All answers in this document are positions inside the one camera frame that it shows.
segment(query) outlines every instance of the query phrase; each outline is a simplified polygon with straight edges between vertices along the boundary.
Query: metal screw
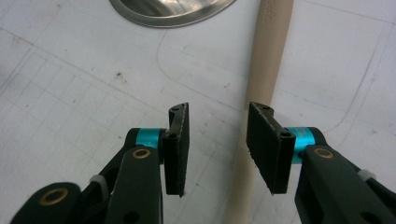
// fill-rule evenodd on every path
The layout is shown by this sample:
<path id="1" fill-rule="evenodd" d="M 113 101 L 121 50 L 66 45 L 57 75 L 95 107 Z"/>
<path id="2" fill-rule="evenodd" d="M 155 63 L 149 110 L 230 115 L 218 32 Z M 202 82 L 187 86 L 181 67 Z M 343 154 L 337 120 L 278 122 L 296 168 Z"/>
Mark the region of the metal screw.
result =
<path id="1" fill-rule="evenodd" d="M 317 154 L 321 158 L 331 159 L 331 158 L 334 157 L 334 154 L 332 154 L 332 152 L 330 152 L 328 149 L 315 148 L 314 152 L 315 152 L 315 154 Z"/>

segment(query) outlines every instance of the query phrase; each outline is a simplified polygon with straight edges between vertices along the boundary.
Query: stainless steel bowl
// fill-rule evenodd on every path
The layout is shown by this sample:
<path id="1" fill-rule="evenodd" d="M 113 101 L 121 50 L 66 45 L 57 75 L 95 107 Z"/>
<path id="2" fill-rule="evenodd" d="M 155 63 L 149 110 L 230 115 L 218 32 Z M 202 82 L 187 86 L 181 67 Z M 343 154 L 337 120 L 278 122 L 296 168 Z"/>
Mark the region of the stainless steel bowl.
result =
<path id="1" fill-rule="evenodd" d="M 234 0 L 110 0 L 129 21 L 151 27 L 178 27 L 205 20 Z"/>

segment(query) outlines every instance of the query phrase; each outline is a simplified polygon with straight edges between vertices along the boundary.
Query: black plastic part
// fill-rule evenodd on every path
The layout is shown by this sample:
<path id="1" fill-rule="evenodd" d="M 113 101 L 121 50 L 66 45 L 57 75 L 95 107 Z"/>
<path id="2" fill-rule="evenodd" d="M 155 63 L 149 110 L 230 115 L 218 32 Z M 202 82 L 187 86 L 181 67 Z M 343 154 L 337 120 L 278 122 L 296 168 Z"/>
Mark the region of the black plastic part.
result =
<path id="1" fill-rule="evenodd" d="M 166 194 L 184 195 L 190 147 L 189 104 L 169 109 L 169 132 L 163 134 Z"/>
<path id="2" fill-rule="evenodd" d="M 396 193 L 381 185 L 378 181 L 370 178 L 366 181 L 378 198 L 387 206 L 389 211 L 396 217 Z"/>
<path id="3" fill-rule="evenodd" d="M 99 175 L 105 177 L 109 192 L 114 189 L 117 176 L 119 174 L 120 165 L 125 152 L 131 148 L 136 147 L 135 142 L 139 130 L 139 128 L 133 128 L 127 133 L 124 146 L 99 173 Z M 94 206 L 95 204 L 98 204 L 103 200 L 100 186 L 95 182 L 91 182 L 90 185 L 82 191 L 82 195 L 87 207 Z"/>
<path id="4" fill-rule="evenodd" d="M 317 148 L 332 156 L 319 156 Z M 389 208 L 359 178 L 356 167 L 328 146 L 305 150 L 295 202 L 304 224 L 396 223 Z"/>
<path id="5" fill-rule="evenodd" d="M 315 145 L 328 146 L 326 138 L 318 128 L 308 127 L 308 129 L 311 131 L 312 135 L 314 135 Z"/>
<path id="6" fill-rule="evenodd" d="M 158 153 L 160 153 L 160 165 L 163 165 L 163 152 L 164 152 L 164 148 L 163 148 L 163 134 L 166 132 L 166 129 L 160 129 L 160 133 L 159 133 L 159 141 L 158 141 Z"/>
<path id="7" fill-rule="evenodd" d="M 84 218 L 81 219 L 83 224 L 101 224 L 104 223 L 109 199 L 97 203 L 85 209 Z"/>
<path id="8" fill-rule="evenodd" d="M 46 199 L 45 203 L 41 203 L 43 198 Z M 32 195 L 12 219 L 11 224 L 74 224 L 78 223 L 83 213 L 79 187 L 73 183 L 55 183 Z"/>
<path id="9" fill-rule="evenodd" d="M 149 155 L 137 159 L 133 153 L 145 149 Z M 128 150 L 122 160 L 119 175 L 110 199 L 106 224 L 163 223 L 158 150 L 136 147 Z"/>
<path id="10" fill-rule="evenodd" d="M 268 189 L 273 194 L 288 190 L 295 135 L 274 119 L 274 109 L 250 103 L 247 121 L 247 146 Z"/>

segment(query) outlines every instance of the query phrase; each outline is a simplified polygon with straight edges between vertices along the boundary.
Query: white table surface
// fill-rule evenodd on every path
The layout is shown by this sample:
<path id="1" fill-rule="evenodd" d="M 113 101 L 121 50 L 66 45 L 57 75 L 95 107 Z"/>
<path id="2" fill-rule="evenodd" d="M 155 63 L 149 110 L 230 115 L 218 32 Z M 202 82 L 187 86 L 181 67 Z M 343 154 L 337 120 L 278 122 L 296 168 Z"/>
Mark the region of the white table surface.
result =
<path id="1" fill-rule="evenodd" d="M 36 190 L 87 186 L 133 127 L 164 127 L 189 102 L 186 196 L 165 223 L 220 223 L 233 173 L 259 0 L 192 26 L 151 29 L 107 0 L 0 2 L 0 223 Z M 396 2 L 297 0 L 272 107 L 396 191 Z M 294 192 L 257 174 L 251 223 L 300 223 Z"/>

